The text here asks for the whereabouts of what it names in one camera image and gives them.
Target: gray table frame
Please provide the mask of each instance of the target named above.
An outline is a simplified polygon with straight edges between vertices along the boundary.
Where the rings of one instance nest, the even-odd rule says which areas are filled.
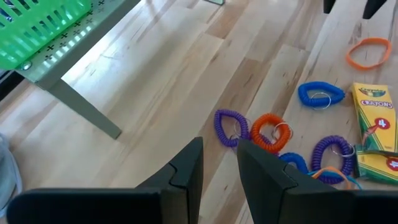
[[[82,117],[86,118],[92,124],[103,130],[106,134],[116,139],[121,130],[112,123],[105,115],[99,112],[91,103],[87,102],[84,97],[77,93],[71,86],[65,83],[61,78],[69,69],[76,64],[79,59],[84,56],[102,37],[104,37],[140,0],[93,0],[93,10],[98,9],[98,5],[108,2],[114,4],[115,7],[109,14],[92,30],[87,32],[76,45],[70,47],[55,63],[51,63],[49,69],[39,74],[38,79],[33,78],[33,73],[38,74],[38,66],[44,62],[44,55],[39,53],[32,57],[32,67],[27,70],[17,70],[23,77],[34,83],[41,89],[49,92],[61,102],[66,104],[72,110],[76,111]],[[52,43],[58,43],[59,39],[53,40]]]

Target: plastic basket grid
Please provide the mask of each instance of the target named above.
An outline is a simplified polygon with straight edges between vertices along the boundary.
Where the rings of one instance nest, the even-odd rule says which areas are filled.
[[[0,0],[0,68],[26,61],[91,9],[91,0]]]

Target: orange coil keychain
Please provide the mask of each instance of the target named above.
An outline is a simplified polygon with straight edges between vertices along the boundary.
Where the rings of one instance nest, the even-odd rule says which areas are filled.
[[[367,44],[379,44],[379,45],[386,46],[386,48],[387,48],[386,52],[379,63],[374,64],[374,65],[365,66],[365,65],[361,65],[361,64],[355,62],[351,58],[351,53],[354,50],[356,50],[358,47],[360,47],[362,45],[367,45]],[[380,38],[380,37],[370,37],[370,38],[361,40],[353,48],[351,48],[351,50],[349,50],[349,52],[346,54],[346,60],[352,67],[354,67],[358,70],[370,70],[372,68],[376,68],[376,67],[380,66],[381,64],[383,64],[390,57],[391,52],[392,52],[392,44],[387,39]]]
[[[261,138],[260,130],[266,124],[271,124],[273,126],[277,126],[278,128],[279,139],[276,139],[276,142],[273,144],[267,144]],[[262,147],[264,150],[269,151],[270,153],[279,152],[292,137],[290,126],[282,118],[274,114],[264,114],[259,119],[257,119],[251,128],[250,134],[254,143]]]
[[[313,174],[312,177],[314,179],[317,179],[325,171],[332,171],[332,172],[337,173],[338,175],[340,175],[345,180],[345,182],[346,182],[346,190],[351,190],[352,189],[351,182],[347,179],[347,176],[345,176],[340,170],[338,170],[338,169],[336,169],[336,168],[334,168],[332,166],[328,166],[328,167],[325,167],[323,169],[318,170],[318,172]]]

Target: metal table leg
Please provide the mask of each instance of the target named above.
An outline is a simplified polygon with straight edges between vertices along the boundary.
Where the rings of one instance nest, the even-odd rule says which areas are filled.
[[[59,81],[51,88],[47,89],[47,91],[112,138],[116,139],[121,134],[120,128],[62,79],[59,79]]]

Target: yellow crayon box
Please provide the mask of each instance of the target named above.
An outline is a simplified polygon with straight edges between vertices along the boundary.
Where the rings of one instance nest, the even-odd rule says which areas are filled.
[[[364,152],[362,146],[355,146],[358,161],[357,176],[398,184],[398,157]]]
[[[364,152],[398,156],[396,111],[387,85],[353,84]]]

